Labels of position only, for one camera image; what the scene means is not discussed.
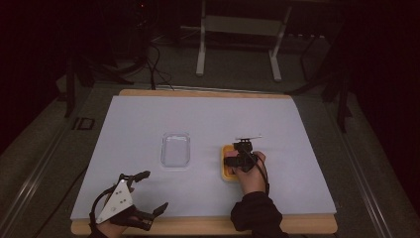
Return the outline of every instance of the black sleeve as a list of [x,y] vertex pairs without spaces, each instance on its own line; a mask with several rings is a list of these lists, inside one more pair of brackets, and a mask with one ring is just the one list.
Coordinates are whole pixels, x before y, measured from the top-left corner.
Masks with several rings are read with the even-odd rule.
[[91,229],[92,233],[87,238],[108,238],[108,236],[104,235],[100,230],[98,230],[95,226],[94,229]]
[[288,237],[280,228],[282,215],[262,191],[248,193],[231,211],[237,231],[252,230],[253,237]]

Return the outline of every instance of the table leg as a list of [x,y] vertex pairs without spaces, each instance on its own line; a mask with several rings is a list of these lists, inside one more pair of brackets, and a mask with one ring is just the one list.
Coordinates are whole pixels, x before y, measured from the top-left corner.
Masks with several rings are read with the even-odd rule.
[[66,101],[66,110],[65,118],[70,117],[71,113],[74,110],[75,105],[75,95],[74,95],[74,61],[73,57],[67,59],[66,66],[66,79],[65,79],[65,101]]
[[278,30],[277,41],[275,43],[275,46],[272,50],[268,51],[268,56],[269,56],[269,61],[271,63],[271,70],[272,70],[272,76],[274,78],[274,81],[281,81],[280,69],[278,67],[278,61],[277,61],[277,53],[281,45],[281,40],[284,37],[284,31],[286,30],[287,21],[289,19],[290,12],[291,12],[291,7],[287,7],[283,21]]
[[206,34],[206,1],[201,1],[201,29],[200,29],[200,49],[198,50],[198,61],[197,69],[195,73],[197,76],[204,75],[204,63],[206,60],[206,45],[205,45],[205,34]]

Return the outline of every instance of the wire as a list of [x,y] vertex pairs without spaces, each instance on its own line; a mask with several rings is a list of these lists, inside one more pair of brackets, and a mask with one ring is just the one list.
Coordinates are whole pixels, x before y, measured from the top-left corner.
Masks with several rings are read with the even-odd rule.
[[151,64],[149,63],[149,59],[146,60],[146,63],[148,64],[149,71],[151,72],[151,87],[152,87],[152,90],[156,90],[157,87],[155,85],[155,78],[154,78],[155,66],[154,67],[151,66]]
[[255,156],[257,156],[257,158],[260,160],[260,161],[262,161],[262,165],[263,165],[263,168],[264,168],[264,170],[265,170],[265,173],[263,172],[263,169],[260,167],[260,165],[258,164],[258,162],[256,161],[256,160],[254,160],[254,158],[251,156],[251,154],[249,153],[249,152],[247,152],[246,150],[243,150],[244,152],[245,152],[245,154],[247,154],[247,156],[254,162],[254,165],[257,167],[257,169],[260,171],[260,174],[262,174],[262,178],[263,178],[263,181],[264,181],[264,183],[265,183],[265,194],[269,194],[269,183],[268,183],[268,171],[266,170],[266,167],[265,167],[265,163],[263,162],[263,160],[259,157],[259,156],[257,156],[257,155],[255,155]]
[[95,215],[95,209],[96,209],[96,205],[98,204],[98,202],[102,199],[102,197],[104,197],[105,195],[113,192],[115,190],[117,186],[113,185],[110,188],[102,191],[101,194],[98,195],[98,197],[96,197],[95,201],[92,204],[92,209],[89,213],[89,220],[90,220],[90,227],[92,228],[92,226],[96,225],[96,215]]
[[155,47],[153,44],[151,44],[151,47],[157,51],[157,60],[154,63],[154,67],[151,69],[151,85],[152,85],[152,90],[156,90],[154,74],[155,74],[155,70],[156,70],[156,68],[158,66],[158,60],[160,60],[160,50],[157,47]]
[[71,186],[68,188],[68,190],[65,192],[65,195],[62,197],[61,201],[58,203],[58,205],[55,207],[55,209],[52,211],[52,213],[50,214],[50,216],[47,218],[47,220],[44,222],[44,224],[40,227],[40,229],[38,229],[37,233],[34,234],[33,238],[38,237],[41,232],[43,231],[43,229],[47,226],[47,224],[51,221],[51,219],[53,218],[53,216],[55,215],[55,213],[58,211],[58,209],[61,207],[62,203],[65,201],[65,199],[67,198],[68,194],[71,192],[71,190],[73,189],[74,185],[77,183],[77,181],[81,178],[81,176],[87,171],[87,167],[85,167],[80,174],[74,179],[73,183],[71,184]]
[[[189,33],[184,34],[183,36],[179,36],[178,39],[179,40],[185,40],[185,39],[187,39],[189,37],[192,37],[194,35],[198,35],[199,32],[200,32],[200,30],[194,30],[193,32],[189,32]],[[165,34],[161,34],[161,35],[155,37],[154,39],[151,40],[151,42],[154,43],[154,44],[157,44],[157,45],[171,45],[171,44],[176,43],[176,41],[166,38]]]
[[[157,74],[160,76],[160,78],[163,80],[163,83],[166,83],[169,87],[170,87],[170,89],[172,89],[172,91],[174,91],[175,89],[172,87],[172,85],[170,84],[170,81],[172,80],[172,75],[170,75],[169,73],[167,73],[167,72],[164,72],[164,71],[160,71],[160,70],[158,70],[158,69],[156,69],[156,71],[157,71]],[[166,74],[166,75],[168,75],[169,76],[169,79],[168,80],[166,80],[161,74],[162,73],[164,73],[164,74]]]

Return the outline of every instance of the wooden table edge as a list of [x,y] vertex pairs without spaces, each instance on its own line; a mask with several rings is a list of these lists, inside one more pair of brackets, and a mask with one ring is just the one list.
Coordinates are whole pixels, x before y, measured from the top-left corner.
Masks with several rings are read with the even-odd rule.
[[291,98],[284,94],[254,93],[254,92],[219,92],[219,91],[173,91],[173,90],[142,90],[123,89],[120,96],[174,96],[174,97],[228,97],[228,98]]
[[[289,234],[333,234],[338,226],[334,214],[283,215],[281,229]],[[90,234],[89,219],[71,223],[75,235]],[[243,235],[235,230],[230,217],[159,217],[150,231],[129,228],[125,235]]]

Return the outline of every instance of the orange tray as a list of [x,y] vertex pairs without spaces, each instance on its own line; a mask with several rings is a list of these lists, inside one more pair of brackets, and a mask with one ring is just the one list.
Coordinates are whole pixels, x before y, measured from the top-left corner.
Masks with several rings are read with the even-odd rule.
[[221,155],[221,173],[222,173],[222,179],[225,181],[238,181],[238,177],[236,175],[229,174],[229,167],[225,166],[225,163],[223,159],[225,158],[225,154],[227,152],[235,151],[233,145],[226,145],[222,148],[222,155]]

